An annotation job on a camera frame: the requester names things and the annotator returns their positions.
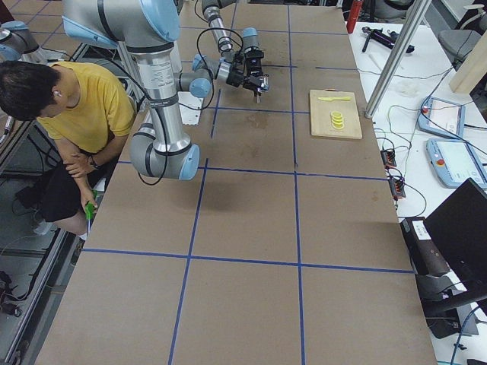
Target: wristwatch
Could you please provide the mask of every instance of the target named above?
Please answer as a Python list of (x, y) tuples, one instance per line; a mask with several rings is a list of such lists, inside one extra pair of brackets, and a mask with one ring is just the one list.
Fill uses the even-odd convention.
[(100, 166), (97, 165), (96, 162), (94, 162), (94, 158), (93, 158), (93, 155), (90, 155), (90, 157), (88, 158), (88, 163), (95, 169), (95, 170), (98, 170), (100, 169)]

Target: office chair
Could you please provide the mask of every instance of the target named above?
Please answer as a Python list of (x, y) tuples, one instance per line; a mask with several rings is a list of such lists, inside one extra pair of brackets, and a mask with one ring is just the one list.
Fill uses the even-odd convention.
[(364, 0), (364, 11), (368, 21), (392, 21), (405, 18), (414, 0)]
[(446, 51), (452, 63), (457, 67), (461, 64), (473, 47), (479, 42), (481, 34), (475, 30), (464, 29), (468, 24), (478, 21), (479, 29), (483, 33), (487, 30), (487, 16), (482, 4), (464, 6), (466, 10), (477, 10), (477, 14), (467, 19), (460, 29), (442, 30), (438, 33), (438, 42)]

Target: yellow shirt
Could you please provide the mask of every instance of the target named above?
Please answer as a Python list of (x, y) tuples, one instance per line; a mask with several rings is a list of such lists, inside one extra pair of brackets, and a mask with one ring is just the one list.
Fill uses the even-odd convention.
[(114, 74), (93, 63), (57, 62), (76, 74), (81, 90), (78, 105), (53, 118), (38, 118), (50, 138), (67, 138), (80, 149), (97, 153), (117, 136), (130, 133), (135, 111)]

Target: computer monitor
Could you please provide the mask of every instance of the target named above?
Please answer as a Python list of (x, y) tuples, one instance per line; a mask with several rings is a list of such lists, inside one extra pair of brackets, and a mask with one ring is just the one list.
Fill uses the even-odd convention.
[(487, 194), (467, 179), (424, 221), (431, 239), (466, 291), (423, 302), (425, 315), (477, 302), (487, 312)]

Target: white table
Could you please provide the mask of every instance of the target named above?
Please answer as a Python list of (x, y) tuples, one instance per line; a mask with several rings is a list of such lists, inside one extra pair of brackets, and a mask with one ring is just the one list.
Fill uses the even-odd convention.
[[(365, 97), (368, 100), (379, 78), (379, 75), (373, 73), (380, 73), (381, 70), (377, 64), (382, 65), (385, 63), (387, 57), (389, 57), (390, 50), (378, 42), (371, 40), (367, 50), (362, 52), (367, 36), (362, 32), (362, 27), (383, 28), (384, 33), (388, 30), (399, 33), (402, 25), (357, 23), (354, 33), (350, 35), (350, 43), (352, 45), (355, 61), (361, 72), (362, 87), (364, 88)], [(425, 149), (426, 141), (429, 138), (440, 137), (419, 131), (418, 129), (415, 130), (418, 111), (410, 111), (398, 107), (394, 107), (390, 110), (392, 105), (400, 105), (411, 110), (418, 110), (423, 100), (430, 95), (438, 85), (442, 75), (434, 76), (432, 78), (426, 77), (440, 74), (451, 67), (447, 56), (444, 54), (444, 51), (436, 40), (433, 32), (426, 26), (420, 26), (417, 29), (411, 44), (415, 47), (415, 51), (406, 54), (403, 57), (400, 66), (396, 70), (396, 75), (406, 75), (408, 77), (417, 78), (394, 77), (373, 117), (376, 136), (378, 137), (377, 142), (380, 146), (384, 144), (385, 148), (390, 148), (392, 146), (389, 141), (380, 138), (388, 138), (394, 143), (396, 146), (396, 162), (398, 170), (406, 175), (406, 183), (419, 190), (424, 195), (427, 202), (425, 207), (425, 200), (423, 197), (411, 189), (411, 187), (407, 186), (406, 198), (398, 201), (397, 215), (400, 220), (402, 220), (401, 217), (415, 216), (417, 214), (427, 217), (454, 191), (454, 189), (445, 188), (437, 178)], [(455, 94), (451, 91), (448, 83), (454, 75), (455, 71), (451, 70), (441, 82), (439, 88), (434, 92), (433, 96), (450, 100), (455, 103), (467, 103), (466, 123), (486, 127), (487, 125), (476, 105), (471, 103), (472, 98), (470, 95)], [(388, 112), (390, 114), (390, 123), (387, 121)], [(408, 144), (407, 141), (401, 137), (411, 142), (412, 147), (409, 151), (409, 156), (406, 148), (398, 148), (399, 146), (406, 146)], [(465, 129), (463, 137), (475, 146), (487, 151), (486, 131)], [(477, 151), (477, 154), (483, 163), (487, 161), (487, 156), (485, 154), (479, 151)], [(477, 311), (476, 315), (481, 320), (485, 320), (484, 314), (480, 311)], [(467, 349), (464, 351), (459, 349), (457, 351), (455, 363), (464, 364), (468, 358), (487, 361), (487, 325), (479, 324), (478, 330), (478, 336), (462, 337), (460, 343), (465, 345)], [(440, 363), (443, 361), (450, 363), (456, 340), (457, 335), (451, 335), (441, 340), (431, 335), (434, 351)]]

